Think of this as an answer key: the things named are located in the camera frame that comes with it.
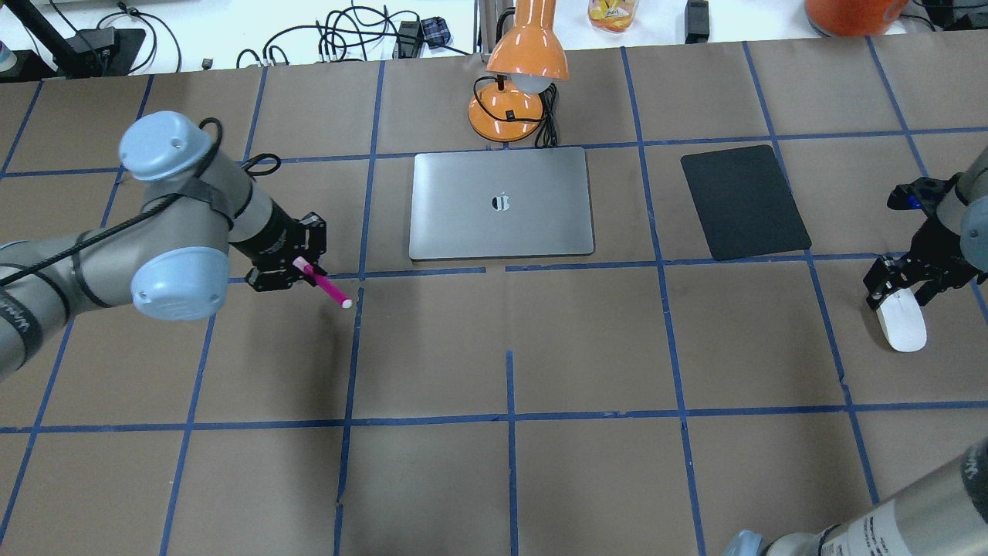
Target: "apple logo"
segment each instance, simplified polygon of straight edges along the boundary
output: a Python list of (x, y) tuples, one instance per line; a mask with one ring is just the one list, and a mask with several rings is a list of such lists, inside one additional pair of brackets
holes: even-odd
[(511, 208), (511, 205), (508, 204), (508, 196), (504, 191), (501, 192), (501, 195), (491, 199), (491, 207), (494, 207), (494, 210), (498, 212), (507, 211)]

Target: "plaid blue object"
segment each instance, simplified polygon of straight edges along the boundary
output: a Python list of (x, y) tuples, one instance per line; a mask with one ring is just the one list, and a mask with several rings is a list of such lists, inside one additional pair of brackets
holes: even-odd
[(425, 35), (429, 49), (434, 50), (450, 43), (450, 28), (447, 27), (446, 20), (441, 17), (422, 20), (422, 33)]

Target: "white computer mouse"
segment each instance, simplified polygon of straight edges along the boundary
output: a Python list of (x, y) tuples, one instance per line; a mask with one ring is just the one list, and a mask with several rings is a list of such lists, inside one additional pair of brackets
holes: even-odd
[(926, 345), (926, 322), (911, 290), (898, 290), (888, 296), (877, 312), (881, 331), (892, 349), (919, 351)]

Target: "lamp shade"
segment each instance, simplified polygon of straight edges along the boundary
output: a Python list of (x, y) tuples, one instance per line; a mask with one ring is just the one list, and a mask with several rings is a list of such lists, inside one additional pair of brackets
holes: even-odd
[(555, 0), (519, 0), (515, 26), (494, 47), (487, 71), (569, 79), (566, 53), (552, 32)]

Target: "lamp base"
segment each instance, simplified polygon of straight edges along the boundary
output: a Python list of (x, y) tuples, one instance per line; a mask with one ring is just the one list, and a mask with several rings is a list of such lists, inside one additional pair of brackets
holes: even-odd
[[(477, 102), (478, 97), (483, 106)], [(470, 101), (466, 113), (473, 130), (485, 139), (511, 142), (530, 136), (538, 128), (538, 122), (503, 122), (491, 118), (487, 112), (503, 120), (539, 120), (542, 117), (542, 101), (538, 95), (523, 93), (507, 80), (503, 90), (498, 83), (491, 83), (480, 89)]]

